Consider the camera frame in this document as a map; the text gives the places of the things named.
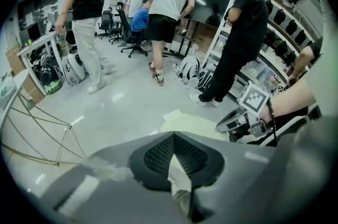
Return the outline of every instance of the sock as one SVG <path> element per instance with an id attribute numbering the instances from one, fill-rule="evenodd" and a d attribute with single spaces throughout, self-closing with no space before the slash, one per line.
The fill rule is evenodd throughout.
<path id="1" fill-rule="evenodd" d="M 163 70 L 156 70 L 157 77 L 159 80 L 163 80 Z"/>

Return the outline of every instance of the sneaker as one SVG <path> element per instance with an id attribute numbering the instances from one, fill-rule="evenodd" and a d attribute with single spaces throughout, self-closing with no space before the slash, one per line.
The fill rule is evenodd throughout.
<path id="1" fill-rule="evenodd" d="M 211 101 L 211 104 L 212 104 L 215 108 L 218 108 L 218 106 L 220 105 L 220 103 L 217 102 L 215 99 L 213 99 L 213 100 Z"/>
<path id="2" fill-rule="evenodd" d="M 156 72 L 156 69 L 155 69 L 155 67 L 152 67 L 152 62 L 149 62 L 148 63 L 148 66 L 149 66 L 149 70 L 150 70 L 150 72 Z"/>
<path id="3" fill-rule="evenodd" d="M 123 48 L 124 46 L 127 46 L 126 42 L 122 42 L 122 43 L 119 44 L 117 47 L 118 47 L 118 48 Z"/>
<path id="4" fill-rule="evenodd" d="M 206 102 L 202 102 L 199 98 L 198 94 L 189 94 L 189 99 L 194 103 L 200 104 L 201 106 L 205 106 Z"/>
<path id="5" fill-rule="evenodd" d="M 154 79 L 154 81 L 157 83 L 157 85 L 159 85 L 159 86 L 163 86 L 163 84 L 164 84 L 164 79 L 158 79 L 158 76 L 157 76 L 157 74 L 156 73 L 153 73 L 153 79 Z"/>
<path id="6" fill-rule="evenodd" d="M 112 74 L 114 73 L 114 68 L 116 67 L 116 64 L 111 63 L 110 65 L 103 68 L 104 74 Z"/>
<path id="7" fill-rule="evenodd" d="M 107 85 L 107 81 L 105 79 L 103 79 L 103 81 L 101 81 L 97 86 L 90 86 L 88 89 L 88 93 L 89 94 L 93 94 L 94 92 L 97 92 L 98 90 L 102 89 L 105 85 Z"/>

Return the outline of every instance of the white pants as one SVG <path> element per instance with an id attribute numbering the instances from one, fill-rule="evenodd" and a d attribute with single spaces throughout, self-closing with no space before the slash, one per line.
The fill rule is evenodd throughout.
<path id="1" fill-rule="evenodd" d="M 97 86 L 103 81 L 104 68 L 109 68 L 110 60 L 104 56 L 100 50 L 94 47 L 95 26 L 98 17 L 76 20 L 72 22 L 72 30 L 78 46 L 79 56 L 92 80 L 93 86 Z"/>

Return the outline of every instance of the large black screen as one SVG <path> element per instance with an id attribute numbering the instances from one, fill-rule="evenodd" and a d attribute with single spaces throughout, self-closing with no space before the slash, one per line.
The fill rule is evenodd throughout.
<path id="1" fill-rule="evenodd" d="M 195 8 L 185 18 L 219 27 L 230 0 L 195 0 Z"/>

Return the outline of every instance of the white shoe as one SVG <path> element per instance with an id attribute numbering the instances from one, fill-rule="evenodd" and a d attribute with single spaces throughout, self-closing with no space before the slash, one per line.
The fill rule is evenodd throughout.
<path id="1" fill-rule="evenodd" d="M 88 89 L 88 93 L 89 94 L 93 94 L 94 92 L 97 92 L 98 90 L 102 89 L 105 85 L 107 85 L 107 81 L 105 79 L 103 79 L 103 81 L 101 81 L 99 83 L 99 85 L 97 86 L 90 86 L 89 89 Z"/>
<path id="2" fill-rule="evenodd" d="M 114 68 L 116 67 L 116 64 L 111 63 L 110 65 L 103 68 L 104 74 L 112 74 L 114 73 Z"/>
<path id="3" fill-rule="evenodd" d="M 199 95 L 198 94 L 189 94 L 189 99 L 191 101 L 193 101 L 194 103 L 200 104 L 201 106 L 205 106 L 206 105 L 206 102 L 202 102 L 199 99 Z"/>
<path id="4" fill-rule="evenodd" d="M 211 104 L 212 104 L 215 108 L 218 108 L 218 106 L 220 105 L 220 103 L 217 102 L 215 99 L 213 99 L 213 100 L 211 101 Z"/>

